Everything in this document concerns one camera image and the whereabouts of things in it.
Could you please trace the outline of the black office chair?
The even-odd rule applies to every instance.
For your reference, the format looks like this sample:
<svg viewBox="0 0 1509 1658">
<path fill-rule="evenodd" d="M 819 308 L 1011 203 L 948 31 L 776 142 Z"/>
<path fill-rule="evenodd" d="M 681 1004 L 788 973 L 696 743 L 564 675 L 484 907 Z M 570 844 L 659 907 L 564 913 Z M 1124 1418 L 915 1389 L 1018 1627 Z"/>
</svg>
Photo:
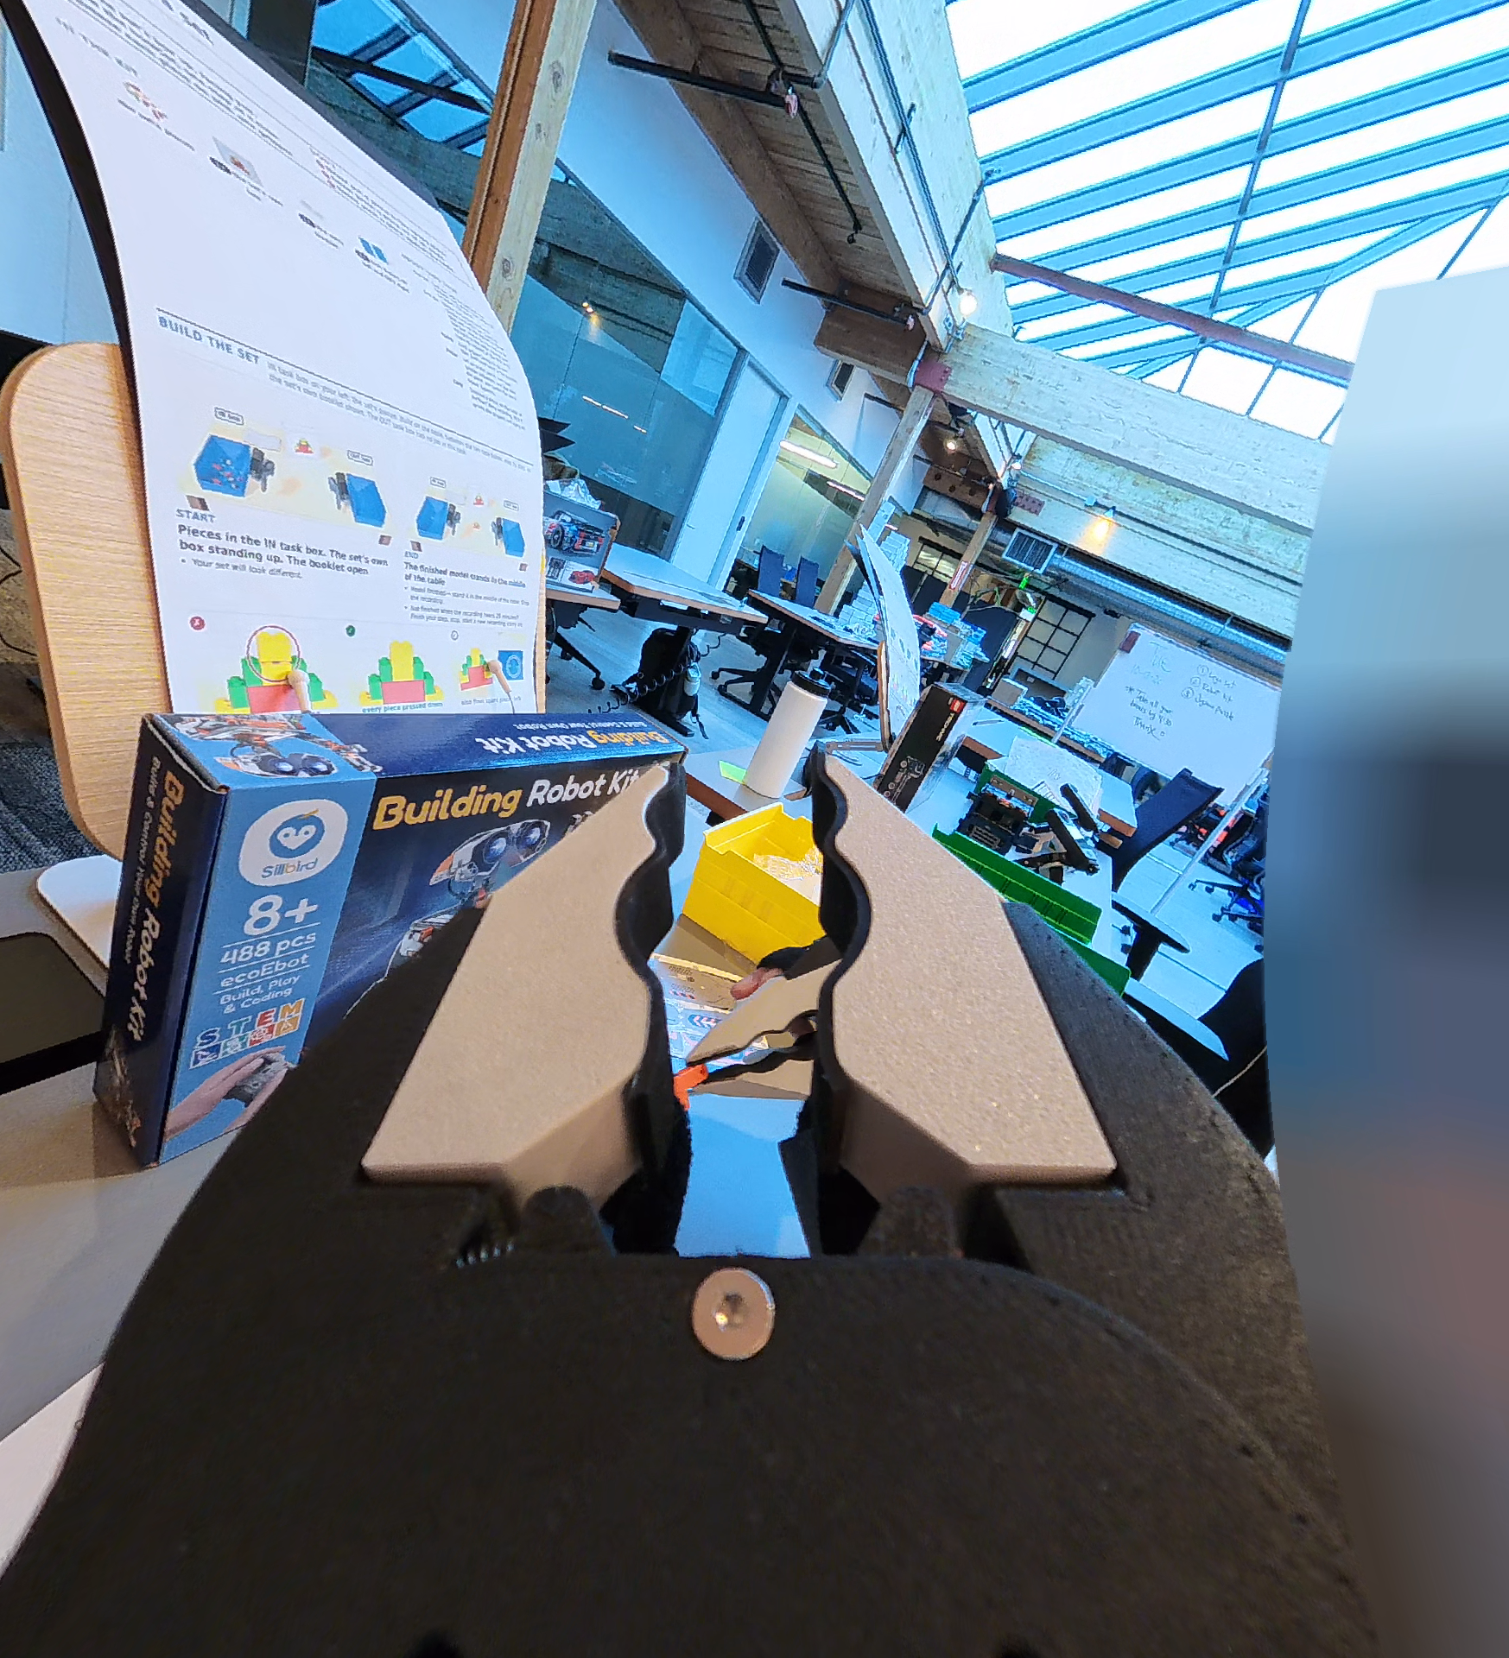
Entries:
<svg viewBox="0 0 1509 1658">
<path fill-rule="evenodd" d="M 1116 897 L 1126 874 L 1157 844 L 1198 817 L 1220 796 L 1218 784 L 1202 782 L 1188 770 L 1181 770 L 1161 790 L 1138 804 L 1136 829 L 1120 841 L 1112 852 L 1110 889 L 1116 911 L 1134 922 L 1134 942 L 1126 952 L 1126 969 L 1132 979 L 1141 979 L 1159 944 L 1167 942 L 1177 952 L 1188 944 L 1169 922 L 1151 919 L 1138 903 Z"/>
</svg>

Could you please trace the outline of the white bottle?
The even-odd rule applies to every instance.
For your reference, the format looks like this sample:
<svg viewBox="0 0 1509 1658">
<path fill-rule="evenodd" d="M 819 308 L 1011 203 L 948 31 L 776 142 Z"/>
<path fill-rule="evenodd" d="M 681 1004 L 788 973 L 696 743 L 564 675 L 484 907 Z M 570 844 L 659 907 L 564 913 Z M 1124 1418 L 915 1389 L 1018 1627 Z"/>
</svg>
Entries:
<svg viewBox="0 0 1509 1658">
<path fill-rule="evenodd" d="M 743 768 L 743 786 L 763 798 L 784 796 L 794 766 L 806 755 L 827 708 L 825 683 L 794 673 L 765 725 L 765 735 Z"/>
</svg>

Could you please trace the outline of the blue robot kit box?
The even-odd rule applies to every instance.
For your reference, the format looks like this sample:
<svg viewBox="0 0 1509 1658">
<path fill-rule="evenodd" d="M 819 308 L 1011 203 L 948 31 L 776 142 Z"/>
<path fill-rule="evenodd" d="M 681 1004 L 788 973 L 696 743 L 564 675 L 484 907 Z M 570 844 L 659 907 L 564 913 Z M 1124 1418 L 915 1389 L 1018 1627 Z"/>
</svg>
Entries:
<svg viewBox="0 0 1509 1658">
<path fill-rule="evenodd" d="M 681 759 L 616 716 L 146 716 L 95 1098 L 148 1168 L 234 1129 L 308 1043 Z"/>
</svg>

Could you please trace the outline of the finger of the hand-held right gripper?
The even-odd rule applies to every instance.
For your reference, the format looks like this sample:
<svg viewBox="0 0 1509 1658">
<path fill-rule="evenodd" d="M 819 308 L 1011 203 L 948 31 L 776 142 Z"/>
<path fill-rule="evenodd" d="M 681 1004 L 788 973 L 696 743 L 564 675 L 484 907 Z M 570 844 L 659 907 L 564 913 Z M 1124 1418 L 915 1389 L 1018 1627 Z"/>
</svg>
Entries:
<svg viewBox="0 0 1509 1658">
<path fill-rule="evenodd" d="M 689 1051 L 689 1063 L 706 1063 L 749 1047 L 765 1034 L 782 1032 L 796 1020 L 810 1018 L 835 965 L 819 965 L 796 979 L 767 979 Z"/>
</svg>

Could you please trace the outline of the yellow parts bin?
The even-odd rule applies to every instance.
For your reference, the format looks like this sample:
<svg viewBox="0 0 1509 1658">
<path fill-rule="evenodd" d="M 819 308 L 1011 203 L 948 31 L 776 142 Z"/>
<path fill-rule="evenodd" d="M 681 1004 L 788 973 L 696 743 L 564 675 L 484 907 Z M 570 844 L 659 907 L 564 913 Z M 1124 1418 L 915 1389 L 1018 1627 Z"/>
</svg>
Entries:
<svg viewBox="0 0 1509 1658">
<path fill-rule="evenodd" d="M 743 958 L 800 948 L 823 934 L 821 856 L 806 817 L 769 804 L 710 827 L 683 915 Z"/>
</svg>

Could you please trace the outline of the black carton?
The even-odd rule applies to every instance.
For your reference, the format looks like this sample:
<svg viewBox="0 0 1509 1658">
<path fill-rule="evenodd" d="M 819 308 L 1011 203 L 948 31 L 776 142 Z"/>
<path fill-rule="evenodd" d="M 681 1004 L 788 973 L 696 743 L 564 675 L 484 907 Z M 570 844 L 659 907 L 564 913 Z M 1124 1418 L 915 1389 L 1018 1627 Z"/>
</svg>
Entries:
<svg viewBox="0 0 1509 1658">
<path fill-rule="evenodd" d="M 956 727 L 976 702 L 976 694 L 950 683 L 931 683 L 919 694 L 874 780 L 874 788 L 897 811 L 909 811 L 933 768 L 942 768 L 950 761 Z"/>
</svg>

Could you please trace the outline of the black backpack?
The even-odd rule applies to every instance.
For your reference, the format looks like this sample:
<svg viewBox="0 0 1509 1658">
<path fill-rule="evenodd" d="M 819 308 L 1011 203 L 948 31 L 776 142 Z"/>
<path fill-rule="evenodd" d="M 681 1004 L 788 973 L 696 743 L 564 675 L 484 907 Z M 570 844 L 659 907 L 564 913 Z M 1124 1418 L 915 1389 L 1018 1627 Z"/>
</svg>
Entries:
<svg viewBox="0 0 1509 1658">
<path fill-rule="evenodd" d="M 706 735 L 698 714 L 700 651 L 691 626 L 657 626 L 640 647 L 640 661 L 614 692 L 646 716 L 685 733 L 692 724 Z"/>
</svg>

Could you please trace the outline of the white instruction poster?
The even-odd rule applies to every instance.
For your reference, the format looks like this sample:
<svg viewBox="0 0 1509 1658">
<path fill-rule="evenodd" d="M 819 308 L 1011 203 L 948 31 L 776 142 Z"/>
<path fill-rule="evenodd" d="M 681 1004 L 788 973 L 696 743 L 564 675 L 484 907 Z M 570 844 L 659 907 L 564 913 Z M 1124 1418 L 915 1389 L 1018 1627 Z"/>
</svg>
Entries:
<svg viewBox="0 0 1509 1658">
<path fill-rule="evenodd" d="M 921 655 L 901 566 L 872 536 L 860 528 L 853 536 L 855 556 L 862 566 L 880 614 L 880 704 L 886 747 L 901 735 L 921 694 Z"/>
<path fill-rule="evenodd" d="M 540 706 L 540 445 L 443 214 L 185 4 L 9 4 L 128 347 L 171 704 Z"/>
</svg>

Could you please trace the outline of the background office desk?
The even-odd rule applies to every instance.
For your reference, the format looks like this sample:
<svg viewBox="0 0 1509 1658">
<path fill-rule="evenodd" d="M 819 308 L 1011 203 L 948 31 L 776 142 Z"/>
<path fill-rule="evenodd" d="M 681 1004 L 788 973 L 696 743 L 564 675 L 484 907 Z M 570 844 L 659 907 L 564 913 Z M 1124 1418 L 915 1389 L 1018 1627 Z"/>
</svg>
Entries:
<svg viewBox="0 0 1509 1658">
<path fill-rule="evenodd" d="M 564 659 L 575 659 L 593 671 L 593 692 L 603 692 L 607 679 L 589 657 L 568 646 L 558 626 L 558 610 L 564 614 L 622 610 L 636 620 L 683 630 L 687 636 L 696 632 L 735 634 L 747 626 L 765 628 L 767 624 L 763 610 L 732 601 L 724 591 L 704 587 L 663 558 L 618 544 L 609 550 L 597 583 L 581 585 L 548 577 L 544 601 L 554 608 L 550 647 L 558 649 Z"/>
</svg>

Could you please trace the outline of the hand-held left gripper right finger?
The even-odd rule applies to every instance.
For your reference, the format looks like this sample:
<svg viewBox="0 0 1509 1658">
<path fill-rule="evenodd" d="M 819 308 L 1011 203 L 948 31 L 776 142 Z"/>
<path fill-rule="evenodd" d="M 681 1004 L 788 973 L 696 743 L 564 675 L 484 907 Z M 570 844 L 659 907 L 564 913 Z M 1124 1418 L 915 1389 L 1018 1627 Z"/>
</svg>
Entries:
<svg viewBox="0 0 1509 1658">
<path fill-rule="evenodd" d="M 810 757 L 821 921 L 819 1079 L 868 1192 L 1083 1184 L 1116 1159 L 999 895 L 837 757 Z"/>
</svg>

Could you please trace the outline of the green parts bin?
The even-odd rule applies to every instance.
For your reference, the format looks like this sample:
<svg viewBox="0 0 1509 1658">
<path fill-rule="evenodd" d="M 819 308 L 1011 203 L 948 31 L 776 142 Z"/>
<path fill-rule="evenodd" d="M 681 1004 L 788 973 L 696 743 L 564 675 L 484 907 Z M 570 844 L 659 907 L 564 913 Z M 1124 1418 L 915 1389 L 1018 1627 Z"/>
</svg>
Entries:
<svg viewBox="0 0 1509 1658">
<path fill-rule="evenodd" d="M 938 829 L 933 829 L 931 835 L 956 860 L 962 860 L 981 876 L 1003 899 L 1034 909 L 1114 991 L 1122 993 L 1126 989 L 1130 983 L 1128 969 L 1093 948 L 1095 928 L 1100 921 L 1100 909 L 1095 903 L 1069 893 L 1061 883 L 1026 866 L 991 852 L 970 837 Z"/>
</svg>

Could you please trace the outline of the whiteboard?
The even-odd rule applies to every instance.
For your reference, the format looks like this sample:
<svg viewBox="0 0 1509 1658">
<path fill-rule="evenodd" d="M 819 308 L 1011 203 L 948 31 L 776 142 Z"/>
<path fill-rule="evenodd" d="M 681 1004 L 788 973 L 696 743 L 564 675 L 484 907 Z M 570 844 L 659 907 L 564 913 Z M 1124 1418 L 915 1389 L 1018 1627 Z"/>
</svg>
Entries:
<svg viewBox="0 0 1509 1658">
<path fill-rule="evenodd" d="M 1132 628 L 1073 727 L 1161 776 L 1218 784 L 1229 805 L 1268 761 L 1278 702 L 1278 686 Z"/>
</svg>

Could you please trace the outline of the wooden poster stand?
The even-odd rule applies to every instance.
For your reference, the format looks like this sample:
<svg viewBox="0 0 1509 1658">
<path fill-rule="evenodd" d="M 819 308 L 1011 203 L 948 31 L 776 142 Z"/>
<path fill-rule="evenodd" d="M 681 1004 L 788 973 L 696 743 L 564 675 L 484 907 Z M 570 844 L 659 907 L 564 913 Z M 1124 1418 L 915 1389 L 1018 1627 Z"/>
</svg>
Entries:
<svg viewBox="0 0 1509 1658">
<path fill-rule="evenodd" d="M 27 357 L 0 392 L 0 462 L 64 802 L 101 850 L 44 870 L 37 893 L 101 971 L 142 716 L 169 706 L 121 347 Z"/>
</svg>

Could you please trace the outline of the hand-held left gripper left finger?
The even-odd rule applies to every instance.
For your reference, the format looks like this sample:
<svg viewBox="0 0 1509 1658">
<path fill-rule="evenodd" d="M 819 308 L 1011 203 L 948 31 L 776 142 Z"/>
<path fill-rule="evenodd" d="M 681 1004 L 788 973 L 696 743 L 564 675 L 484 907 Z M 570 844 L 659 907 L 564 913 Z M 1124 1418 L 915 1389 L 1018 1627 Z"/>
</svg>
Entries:
<svg viewBox="0 0 1509 1658">
<path fill-rule="evenodd" d="M 624 1094 L 651 1041 L 648 944 L 618 901 L 659 852 L 669 764 L 517 874 L 489 903 L 363 1157 L 386 1182 L 573 1188 L 601 1207 L 638 1168 Z"/>
</svg>

